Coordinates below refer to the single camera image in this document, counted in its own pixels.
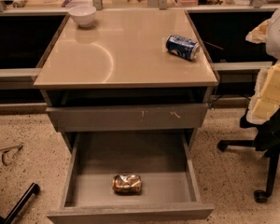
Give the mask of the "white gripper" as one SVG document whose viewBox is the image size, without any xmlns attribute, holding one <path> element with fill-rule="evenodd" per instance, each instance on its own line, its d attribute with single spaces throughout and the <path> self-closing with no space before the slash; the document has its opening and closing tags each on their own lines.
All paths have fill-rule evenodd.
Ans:
<svg viewBox="0 0 280 224">
<path fill-rule="evenodd" d="M 254 44 L 266 42 L 266 52 L 280 60 L 280 7 L 271 16 L 250 31 L 245 40 Z M 268 121 L 280 107 L 280 61 L 262 67 L 258 73 L 255 94 L 248 105 L 246 119 L 253 124 Z"/>
</svg>

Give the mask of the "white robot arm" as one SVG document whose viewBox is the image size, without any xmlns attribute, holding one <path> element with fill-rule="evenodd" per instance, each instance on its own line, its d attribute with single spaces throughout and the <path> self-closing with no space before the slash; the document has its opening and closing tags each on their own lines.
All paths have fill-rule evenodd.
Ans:
<svg viewBox="0 0 280 224">
<path fill-rule="evenodd" d="M 246 119 L 253 124 L 268 121 L 280 107 L 280 7 L 274 14 L 245 37 L 251 43 L 264 43 L 266 53 L 277 62 L 270 68 L 262 67 L 257 76 L 255 94 L 248 105 Z"/>
</svg>

